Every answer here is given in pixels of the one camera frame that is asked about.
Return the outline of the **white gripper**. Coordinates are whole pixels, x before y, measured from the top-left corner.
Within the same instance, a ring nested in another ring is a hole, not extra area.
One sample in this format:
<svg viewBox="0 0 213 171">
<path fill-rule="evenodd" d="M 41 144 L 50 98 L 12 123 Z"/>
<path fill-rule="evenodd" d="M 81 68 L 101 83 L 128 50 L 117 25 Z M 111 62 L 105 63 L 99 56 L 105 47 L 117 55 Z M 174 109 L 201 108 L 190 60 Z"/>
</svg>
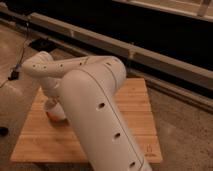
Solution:
<svg viewBox="0 0 213 171">
<path fill-rule="evenodd" d="M 48 98 L 58 98 L 58 87 L 60 79 L 45 77 L 40 80 L 40 85 L 44 95 Z"/>
</svg>

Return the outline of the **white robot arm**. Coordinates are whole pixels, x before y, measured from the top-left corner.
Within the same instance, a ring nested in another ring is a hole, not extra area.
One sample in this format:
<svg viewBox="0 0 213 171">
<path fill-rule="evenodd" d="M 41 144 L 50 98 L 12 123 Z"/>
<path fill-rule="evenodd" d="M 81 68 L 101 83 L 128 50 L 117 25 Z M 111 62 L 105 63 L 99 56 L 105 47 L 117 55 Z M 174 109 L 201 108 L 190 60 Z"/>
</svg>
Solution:
<svg viewBox="0 0 213 171">
<path fill-rule="evenodd" d="M 22 70 L 62 108 L 94 171 L 152 171 L 115 101 L 126 80 L 120 59 L 55 60 L 41 51 L 25 60 Z"/>
</svg>

